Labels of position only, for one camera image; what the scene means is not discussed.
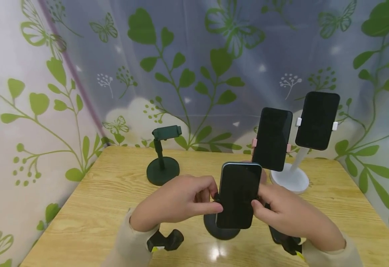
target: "white phone stand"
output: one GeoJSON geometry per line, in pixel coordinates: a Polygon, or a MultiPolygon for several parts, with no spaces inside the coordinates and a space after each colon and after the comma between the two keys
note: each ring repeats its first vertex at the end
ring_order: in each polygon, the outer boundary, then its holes
{"type": "MultiPolygon", "coordinates": [[[[301,118],[297,118],[295,126],[298,127],[301,125],[301,118]]],[[[332,130],[337,130],[338,122],[335,121],[332,124],[332,130]]],[[[302,194],[309,187],[309,178],[306,173],[300,169],[298,166],[301,161],[306,157],[309,152],[309,148],[300,147],[297,155],[295,156],[295,161],[293,164],[285,163],[283,171],[270,171],[270,180],[274,184],[283,186],[284,188],[292,191],[296,194],[302,194]]]]}

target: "smartphone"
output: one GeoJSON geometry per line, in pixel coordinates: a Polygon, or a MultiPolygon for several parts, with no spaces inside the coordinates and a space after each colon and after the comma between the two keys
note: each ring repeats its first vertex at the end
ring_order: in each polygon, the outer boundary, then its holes
{"type": "Polygon", "coordinates": [[[262,167],[251,162],[227,162],[222,167],[219,196],[223,212],[215,217],[222,229],[248,229],[254,210],[251,201],[257,199],[262,167]]]}
{"type": "Polygon", "coordinates": [[[257,146],[254,148],[252,162],[265,169],[282,171],[291,124],[292,112],[264,108],[258,125],[257,146]]]}
{"type": "Polygon", "coordinates": [[[307,93],[295,143],[318,151],[327,149],[339,104],[336,93],[307,93]]]}

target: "child's hand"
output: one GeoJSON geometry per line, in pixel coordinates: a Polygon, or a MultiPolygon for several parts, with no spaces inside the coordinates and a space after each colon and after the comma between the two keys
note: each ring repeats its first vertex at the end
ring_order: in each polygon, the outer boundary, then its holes
{"type": "Polygon", "coordinates": [[[159,223],[177,223],[190,217],[223,211],[210,201],[218,192],[212,176],[180,175],[144,199],[134,210],[130,224],[136,231],[149,231],[159,223]]]}
{"type": "Polygon", "coordinates": [[[307,238],[322,251],[346,247],[346,241],[337,226],[298,195],[274,184],[260,184],[258,195],[262,201],[270,204],[271,210],[258,200],[253,200],[254,216],[282,234],[307,238]]]}

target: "wood grain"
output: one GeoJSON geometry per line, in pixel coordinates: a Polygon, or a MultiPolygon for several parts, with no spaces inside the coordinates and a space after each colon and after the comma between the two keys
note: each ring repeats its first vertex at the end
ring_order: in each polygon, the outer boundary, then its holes
{"type": "MultiPolygon", "coordinates": [[[[219,183],[223,163],[249,160],[248,155],[164,151],[180,163],[181,174],[213,175],[219,183]]],[[[157,189],[146,178],[154,149],[110,146],[104,150],[70,196],[21,267],[99,266],[113,247],[128,208],[157,189]]],[[[302,194],[351,236],[365,267],[389,266],[389,229],[343,167],[326,159],[306,159],[301,168],[310,178],[302,194]]],[[[177,228],[185,241],[173,252],[154,253],[150,266],[306,266],[271,239],[268,226],[253,225],[230,241],[206,231],[202,217],[161,226],[165,235],[177,228]]]]}

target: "beige sleeve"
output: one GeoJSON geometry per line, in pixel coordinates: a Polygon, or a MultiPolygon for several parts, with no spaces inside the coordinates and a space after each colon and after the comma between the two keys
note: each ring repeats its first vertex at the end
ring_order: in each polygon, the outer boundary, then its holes
{"type": "Polygon", "coordinates": [[[355,243],[346,234],[346,248],[333,252],[323,252],[318,250],[307,240],[302,245],[302,255],[306,259],[309,267],[363,267],[355,243]]]}
{"type": "Polygon", "coordinates": [[[129,224],[133,209],[126,214],[116,242],[102,267],[147,267],[152,253],[147,249],[147,241],[159,230],[160,225],[146,233],[133,230],[129,224]]]}

